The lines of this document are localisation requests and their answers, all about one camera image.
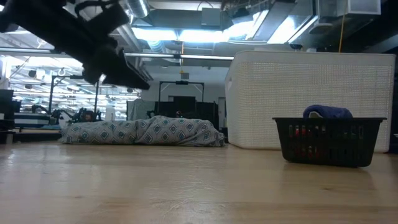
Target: wooden table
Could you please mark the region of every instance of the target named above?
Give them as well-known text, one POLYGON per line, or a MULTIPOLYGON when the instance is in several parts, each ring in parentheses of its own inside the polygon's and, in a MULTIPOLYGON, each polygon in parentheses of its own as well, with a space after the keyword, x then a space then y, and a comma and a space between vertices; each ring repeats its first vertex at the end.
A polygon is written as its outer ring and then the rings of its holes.
POLYGON ((0 146, 0 223, 398 223, 398 157, 352 169, 233 146, 0 146))

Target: gray patterned cushion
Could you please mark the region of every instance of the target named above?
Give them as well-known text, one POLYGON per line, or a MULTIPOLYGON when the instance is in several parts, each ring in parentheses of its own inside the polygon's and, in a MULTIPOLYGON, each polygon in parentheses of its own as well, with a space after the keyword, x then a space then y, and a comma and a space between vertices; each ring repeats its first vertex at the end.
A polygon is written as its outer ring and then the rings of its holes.
POLYGON ((62 129, 63 144, 150 144, 224 146, 224 134, 210 121, 155 116, 135 121, 75 123, 62 129))

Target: basket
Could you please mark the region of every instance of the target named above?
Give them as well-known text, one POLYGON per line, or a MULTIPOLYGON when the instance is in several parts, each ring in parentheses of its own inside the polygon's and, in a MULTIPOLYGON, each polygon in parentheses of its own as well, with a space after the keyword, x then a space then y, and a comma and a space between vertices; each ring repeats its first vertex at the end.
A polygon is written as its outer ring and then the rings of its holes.
POLYGON ((370 165, 380 124, 385 118, 273 118, 283 157, 306 164, 370 165))

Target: fluorescent light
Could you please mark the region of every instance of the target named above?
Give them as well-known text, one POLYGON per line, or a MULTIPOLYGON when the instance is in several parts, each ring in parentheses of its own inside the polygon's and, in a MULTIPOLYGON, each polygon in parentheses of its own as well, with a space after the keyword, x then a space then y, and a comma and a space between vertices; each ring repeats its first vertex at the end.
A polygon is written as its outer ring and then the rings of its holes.
POLYGON ((12 32, 7 32, 7 34, 30 34, 30 32, 27 31, 27 30, 15 30, 15 31, 12 31, 12 32))
POLYGON ((99 81, 102 83, 105 80, 106 76, 102 74, 99 78, 99 81))
POLYGON ((268 44, 284 44, 295 33, 295 23, 293 18, 288 16, 267 41, 268 44))
MULTIPOLYGON (((50 96, 50 93, 44 92, 33 92, 33 91, 14 91, 15 95, 36 95, 36 96, 50 96)), ((53 93, 53 96, 82 96, 84 99, 93 99, 95 98, 94 94, 86 94, 86 93, 53 93)), ((136 95, 105 95, 105 94, 98 94, 98 98, 105 99, 105 96, 114 97, 114 98, 138 98, 136 95)))
POLYGON ((254 37, 254 34, 256 34, 257 30, 259 30, 262 22, 264 22, 264 19, 266 19, 268 12, 269 10, 264 10, 253 15, 254 24, 251 27, 251 30, 248 32, 246 40, 254 37))
POLYGON ((227 37, 241 37, 246 35, 253 26, 254 21, 240 22, 232 25, 230 28, 224 30, 224 35, 227 37))
POLYGON ((62 80, 62 79, 60 79, 60 78, 55 78, 54 81, 56 81, 56 82, 61 82, 61 83, 63 83, 63 84, 67 84, 67 85, 70 84, 69 82, 67 82, 67 81, 65 81, 65 80, 62 80))
POLYGON ((142 40, 156 41, 177 39, 177 35, 175 35, 174 30, 132 28, 132 31, 138 39, 142 40))
POLYGON ((20 96, 14 96, 12 99, 14 99, 14 100, 23 100, 23 98, 20 97, 20 96))
POLYGON ((80 88, 78 86, 67 86, 67 88, 71 89, 71 90, 75 90, 75 91, 79 91, 80 88))
POLYGON ((234 57, 212 56, 212 55, 181 55, 183 59, 208 59, 208 60, 234 60, 234 57))
POLYGON ((172 54, 126 53, 127 57, 174 58, 172 54))
POLYGON ((314 22, 316 22, 318 20, 318 16, 315 16, 314 18, 312 18, 310 20, 310 22, 308 22, 303 28, 301 28, 292 38, 290 38, 288 40, 288 43, 292 43, 293 41, 295 41, 298 37, 300 37, 304 31, 306 31, 308 28, 310 28, 310 26, 312 26, 312 24, 314 22))
POLYGON ((183 30, 180 40, 194 43, 218 43, 228 41, 228 36, 222 31, 183 30))
POLYGON ((56 58, 57 61, 64 63, 69 67, 81 68, 83 64, 74 58, 56 58))

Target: white textured panel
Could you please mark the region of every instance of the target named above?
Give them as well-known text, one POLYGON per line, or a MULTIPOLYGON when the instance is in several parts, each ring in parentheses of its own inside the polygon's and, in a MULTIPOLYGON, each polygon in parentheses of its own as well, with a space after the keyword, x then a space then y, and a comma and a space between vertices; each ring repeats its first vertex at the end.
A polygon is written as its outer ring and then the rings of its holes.
POLYGON ((302 117, 320 104, 354 117, 385 117, 377 152, 389 147, 395 55, 240 52, 228 71, 228 140, 250 149, 280 148, 273 117, 302 117))

